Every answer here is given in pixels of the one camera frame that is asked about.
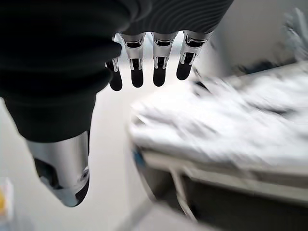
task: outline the crumpled white blanket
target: crumpled white blanket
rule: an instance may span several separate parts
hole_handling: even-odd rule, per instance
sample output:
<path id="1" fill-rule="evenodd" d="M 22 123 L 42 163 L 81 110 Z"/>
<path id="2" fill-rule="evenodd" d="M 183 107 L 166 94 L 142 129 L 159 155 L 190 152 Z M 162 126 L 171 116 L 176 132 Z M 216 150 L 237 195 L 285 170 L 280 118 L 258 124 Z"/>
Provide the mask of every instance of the crumpled white blanket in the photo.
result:
<path id="1" fill-rule="evenodd" d="M 188 86 L 156 99 L 133 107 L 129 131 L 139 147 L 201 162 L 308 164 L 305 73 L 261 77 L 242 92 L 198 97 Z"/>

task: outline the bed frame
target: bed frame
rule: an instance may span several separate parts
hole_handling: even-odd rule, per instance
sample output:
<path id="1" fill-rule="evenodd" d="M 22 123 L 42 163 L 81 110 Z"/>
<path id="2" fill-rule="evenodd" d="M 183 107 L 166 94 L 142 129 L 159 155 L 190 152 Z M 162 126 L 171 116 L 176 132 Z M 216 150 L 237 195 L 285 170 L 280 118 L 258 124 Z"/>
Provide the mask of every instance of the bed frame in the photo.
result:
<path id="1" fill-rule="evenodd" d="M 197 221 L 193 213 L 192 204 L 188 199 L 183 176 L 193 181 L 206 182 L 213 185 L 227 187 L 250 194 L 260 194 L 280 200 L 287 200 L 308 206 L 307 188 L 298 188 L 274 183 L 261 182 L 252 171 L 291 174 L 293 176 L 308 176 L 308 167 L 264 168 L 245 166 L 237 169 L 237 174 L 218 173 L 209 166 L 191 160 L 182 159 L 155 151 L 143 150 L 139 152 L 145 164 L 151 168 L 168 171 L 176 187 L 177 199 L 185 215 Z"/>

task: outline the white floor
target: white floor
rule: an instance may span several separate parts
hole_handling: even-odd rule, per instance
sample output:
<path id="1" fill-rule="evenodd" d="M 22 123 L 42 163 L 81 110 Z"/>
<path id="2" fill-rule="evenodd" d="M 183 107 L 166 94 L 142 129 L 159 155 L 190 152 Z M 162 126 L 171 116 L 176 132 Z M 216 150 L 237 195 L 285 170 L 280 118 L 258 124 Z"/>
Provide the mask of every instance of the white floor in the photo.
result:
<path id="1" fill-rule="evenodd" d="M 133 231 L 217 231 L 203 224 L 193 223 L 170 208 L 156 204 L 136 225 Z"/>

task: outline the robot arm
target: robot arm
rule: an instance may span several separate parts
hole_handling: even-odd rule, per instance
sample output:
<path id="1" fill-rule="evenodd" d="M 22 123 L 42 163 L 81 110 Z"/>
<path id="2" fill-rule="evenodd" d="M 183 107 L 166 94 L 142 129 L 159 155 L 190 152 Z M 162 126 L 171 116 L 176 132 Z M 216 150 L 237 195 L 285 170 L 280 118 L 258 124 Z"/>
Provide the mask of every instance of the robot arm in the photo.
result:
<path id="1" fill-rule="evenodd" d="M 121 90 L 120 33 L 132 84 L 143 84 L 145 32 L 153 36 L 153 81 L 162 86 L 172 42 L 185 39 L 177 70 L 195 57 L 233 0 L 12 0 L 0 3 L 0 96 L 26 139 L 41 181 L 66 206 L 84 199 L 96 93 Z"/>

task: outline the yellow object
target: yellow object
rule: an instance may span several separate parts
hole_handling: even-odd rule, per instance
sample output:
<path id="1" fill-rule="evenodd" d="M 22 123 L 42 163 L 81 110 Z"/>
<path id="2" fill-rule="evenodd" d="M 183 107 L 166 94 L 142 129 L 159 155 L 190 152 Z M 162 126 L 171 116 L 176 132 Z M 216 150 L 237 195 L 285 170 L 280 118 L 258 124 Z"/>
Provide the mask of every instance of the yellow object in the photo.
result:
<path id="1" fill-rule="evenodd" d="M 2 189 L 0 188 L 0 215 L 3 215 L 4 209 L 5 209 L 5 198 Z"/>

